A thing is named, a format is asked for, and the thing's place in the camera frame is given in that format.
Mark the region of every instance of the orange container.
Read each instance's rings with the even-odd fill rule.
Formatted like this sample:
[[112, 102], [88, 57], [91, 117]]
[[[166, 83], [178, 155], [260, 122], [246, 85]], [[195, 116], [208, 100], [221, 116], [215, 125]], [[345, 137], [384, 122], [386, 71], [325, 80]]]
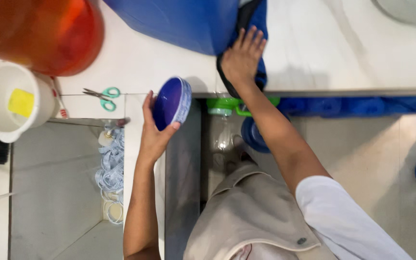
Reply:
[[0, 59], [74, 75], [99, 53], [104, 24], [88, 0], [0, 0]]

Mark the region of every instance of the blue bowl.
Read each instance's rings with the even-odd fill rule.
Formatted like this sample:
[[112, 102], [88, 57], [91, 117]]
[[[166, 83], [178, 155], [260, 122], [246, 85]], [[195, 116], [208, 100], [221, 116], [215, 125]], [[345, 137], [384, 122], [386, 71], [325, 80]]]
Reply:
[[192, 88], [179, 77], [170, 78], [161, 87], [153, 107], [153, 120], [159, 131], [173, 122], [183, 124], [192, 103]]

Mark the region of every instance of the toothbrush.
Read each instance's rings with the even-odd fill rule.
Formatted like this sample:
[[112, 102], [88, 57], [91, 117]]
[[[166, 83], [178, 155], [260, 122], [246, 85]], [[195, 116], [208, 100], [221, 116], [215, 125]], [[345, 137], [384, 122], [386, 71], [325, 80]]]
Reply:
[[59, 92], [55, 88], [54, 77], [51, 77], [51, 79], [53, 81], [52, 82], [53, 83], [52, 84], [52, 93], [53, 93], [54, 97], [57, 99], [57, 102], [59, 102], [59, 105], [60, 105], [60, 110], [59, 111], [61, 113], [61, 116], [62, 116], [63, 119], [68, 119], [68, 113], [66, 112], [65, 105], [62, 102], [62, 99], [61, 99], [61, 97], [59, 95]]

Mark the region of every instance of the white cord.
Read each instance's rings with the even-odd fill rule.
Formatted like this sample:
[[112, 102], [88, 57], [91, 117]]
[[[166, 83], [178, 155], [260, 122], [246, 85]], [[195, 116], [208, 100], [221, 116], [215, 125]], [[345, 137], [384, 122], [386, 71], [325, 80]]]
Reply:
[[[107, 214], [109, 221], [113, 224], [122, 224], [120, 220], [123, 216], [123, 188], [124, 188], [124, 130], [108, 129], [113, 141], [109, 146], [99, 148], [102, 154], [102, 169], [96, 172], [96, 183], [100, 188], [101, 197], [104, 199], [104, 212]], [[110, 208], [113, 204], [120, 205], [120, 216], [114, 219], [110, 214]]]

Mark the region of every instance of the yellow sponge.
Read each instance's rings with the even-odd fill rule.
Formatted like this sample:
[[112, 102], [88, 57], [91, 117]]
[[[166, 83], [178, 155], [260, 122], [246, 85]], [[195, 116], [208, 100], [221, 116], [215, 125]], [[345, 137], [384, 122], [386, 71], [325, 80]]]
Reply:
[[32, 113], [34, 104], [35, 96], [32, 93], [16, 88], [11, 94], [7, 108], [13, 113], [28, 118]]

